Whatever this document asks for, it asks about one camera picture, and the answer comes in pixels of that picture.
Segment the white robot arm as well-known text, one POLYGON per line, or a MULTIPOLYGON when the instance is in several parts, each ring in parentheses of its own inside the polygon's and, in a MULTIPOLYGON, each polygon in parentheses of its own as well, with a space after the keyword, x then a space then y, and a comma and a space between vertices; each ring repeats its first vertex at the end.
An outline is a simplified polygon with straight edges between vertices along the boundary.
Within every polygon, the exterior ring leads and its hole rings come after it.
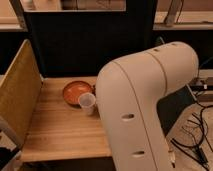
POLYGON ((197 54, 183 42, 126 55, 101 69, 97 106, 117 171, 172 171, 157 103, 197 72, 197 54))

